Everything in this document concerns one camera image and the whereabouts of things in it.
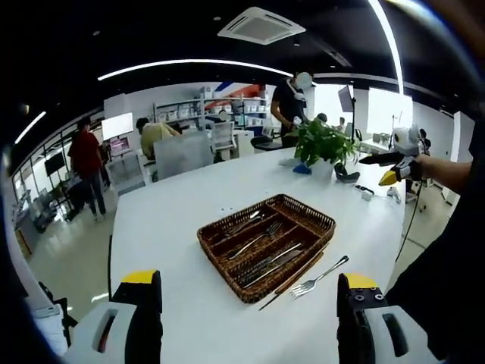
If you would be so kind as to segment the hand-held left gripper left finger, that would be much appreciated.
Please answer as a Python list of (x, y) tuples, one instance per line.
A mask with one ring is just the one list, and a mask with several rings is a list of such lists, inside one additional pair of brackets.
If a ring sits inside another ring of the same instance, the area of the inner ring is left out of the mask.
[(158, 270), (122, 279), (108, 302), (74, 327), (64, 363), (160, 363), (162, 295)]

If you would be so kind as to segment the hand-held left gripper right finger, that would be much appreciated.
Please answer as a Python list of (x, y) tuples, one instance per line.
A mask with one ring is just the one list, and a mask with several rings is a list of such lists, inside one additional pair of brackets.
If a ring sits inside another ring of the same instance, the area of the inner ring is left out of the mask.
[(389, 305), (370, 278), (339, 275), (336, 315), (341, 363), (439, 362), (421, 326), (401, 307)]

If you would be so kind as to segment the person's right hand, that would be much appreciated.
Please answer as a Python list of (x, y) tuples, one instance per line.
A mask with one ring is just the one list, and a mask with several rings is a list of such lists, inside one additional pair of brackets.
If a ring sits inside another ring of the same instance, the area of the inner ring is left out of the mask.
[(440, 178), (440, 170), (442, 161), (428, 155), (418, 155), (415, 162), (421, 169), (421, 175), (424, 179), (432, 179), (438, 181)]

